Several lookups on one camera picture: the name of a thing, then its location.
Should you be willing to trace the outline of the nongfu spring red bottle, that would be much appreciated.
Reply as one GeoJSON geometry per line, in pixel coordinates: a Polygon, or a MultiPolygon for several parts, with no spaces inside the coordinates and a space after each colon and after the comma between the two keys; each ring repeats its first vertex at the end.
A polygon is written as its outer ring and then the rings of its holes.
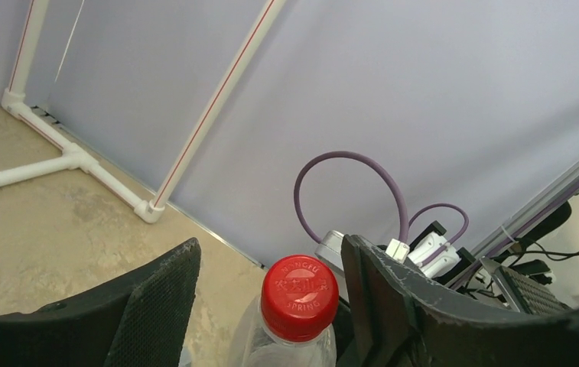
{"type": "Polygon", "coordinates": [[[308,255],[278,260],[242,315],[228,366],[334,366],[333,320],[339,288],[333,272],[308,255]]]}

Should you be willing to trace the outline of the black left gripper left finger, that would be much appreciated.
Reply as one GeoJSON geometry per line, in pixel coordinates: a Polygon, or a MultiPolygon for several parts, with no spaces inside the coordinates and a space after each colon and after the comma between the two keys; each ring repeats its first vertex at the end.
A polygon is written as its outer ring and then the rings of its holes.
{"type": "Polygon", "coordinates": [[[178,366],[200,260],[190,238],[80,294],[0,315],[0,366],[178,366]]]}

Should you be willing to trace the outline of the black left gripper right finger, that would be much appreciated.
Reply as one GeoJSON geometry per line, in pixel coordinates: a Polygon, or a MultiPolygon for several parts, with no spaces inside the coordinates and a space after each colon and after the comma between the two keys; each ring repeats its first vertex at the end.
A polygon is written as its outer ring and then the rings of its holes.
{"type": "Polygon", "coordinates": [[[343,366],[579,366],[579,309],[492,307],[358,235],[343,237],[341,257],[354,329],[343,366]]]}

